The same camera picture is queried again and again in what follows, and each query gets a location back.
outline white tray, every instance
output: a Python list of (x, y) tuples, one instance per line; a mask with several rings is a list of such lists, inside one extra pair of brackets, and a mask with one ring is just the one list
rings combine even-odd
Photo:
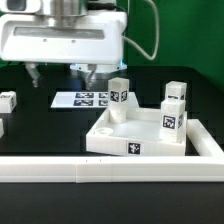
[(128, 108), (127, 121), (112, 124), (106, 109), (88, 132), (86, 149), (120, 156), (184, 156), (187, 113), (184, 114), (181, 143), (169, 143), (159, 138), (160, 117), (158, 109)]

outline white box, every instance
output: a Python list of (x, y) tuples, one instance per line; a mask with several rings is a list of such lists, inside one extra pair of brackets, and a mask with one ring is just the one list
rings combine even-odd
[(160, 139), (160, 110), (128, 108), (127, 120), (114, 124), (105, 110), (86, 136), (86, 150), (123, 156), (184, 156), (186, 148), (186, 120), (184, 113), (181, 143)]
[(16, 93), (13, 91), (0, 94), (0, 113), (11, 113), (17, 104)]
[(185, 100), (166, 99), (161, 103), (160, 138), (169, 142), (181, 142)]
[(166, 96), (165, 98), (173, 98), (178, 100), (185, 100), (186, 99), (186, 90), (187, 90), (187, 83), (184, 82), (169, 82), (166, 84)]
[(0, 138), (4, 135), (3, 121), (0, 119)]
[(112, 123), (124, 123), (128, 107), (129, 80), (114, 78), (108, 82), (108, 109), (110, 111), (110, 121)]

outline white cube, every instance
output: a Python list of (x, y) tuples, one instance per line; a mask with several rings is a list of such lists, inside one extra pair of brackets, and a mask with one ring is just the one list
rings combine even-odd
[(187, 83), (184, 82), (169, 82), (166, 84), (166, 99), (173, 98), (177, 100), (186, 99)]
[(166, 99), (161, 104), (160, 138), (180, 142), (183, 135), (185, 100)]
[(108, 109), (112, 123), (124, 123), (128, 108), (129, 80), (114, 78), (108, 82)]
[(16, 93), (13, 91), (0, 94), (0, 113), (11, 113), (17, 104)]
[(3, 121), (0, 119), (0, 138), (4, 135)]

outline cable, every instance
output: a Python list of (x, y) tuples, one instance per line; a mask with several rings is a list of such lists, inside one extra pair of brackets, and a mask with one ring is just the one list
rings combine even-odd
[(158, 10), (157, 10), (157, 7), (156, 7), (155, 3), (152, 0), (145, 0), (145, 1), (148, 2), (151, 5), (151, 7), (153, 9), (153, 12), (154, 12), (154, 15), (155, 15), (155, 28), (156, 28), (155, 37), (156, 37), (156, 40), (155, 40), (155, 48), (154, 48), (152, 56), (149, 55), (143, 48), (141, 48), (136, 42), (134, 42), (130, 38), (123, 36), (123, 39), (126, 42), (128, 42), (129, 44), (131, 44), (136, 50), (138, 50), (146, 59), (152, 61), (152, 60), (155, 59), (155, 57), (157, 55), (157, 52), (158, 52), (158, 48), (159, 48), (159, 36), (160, 36), (160, 33), (159, 33), (159, 13), (158, 13)]
[(128, 0), (128, 15), (129, 15), (129, 13), (130, 13), (130, 0)]

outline white block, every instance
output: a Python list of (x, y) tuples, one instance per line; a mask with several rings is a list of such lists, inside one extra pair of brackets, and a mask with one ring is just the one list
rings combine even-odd
[(17, 104), (16, 93), (13, 91), (0, 94), (0, 113), (11, 113)]
[(187, 83), (184, 82), (169, 82), (166, 84), (166, 99), (173, 98), (178, 100), (186, 99)]
[(112, 123), (124, 123), (128, 108), (129, 80), (114, 78), (108, 82), (110, 121)]
[(166, 99), (161, 103), (160, 138), (168, 142), (181, 142), (185, 100)]
[(200, 156), (224, 158), (224, 153), (197, 119), (187, 121), (187, 135)]
[(4, 135), (3, 121), (0, 119), (0, 138)]

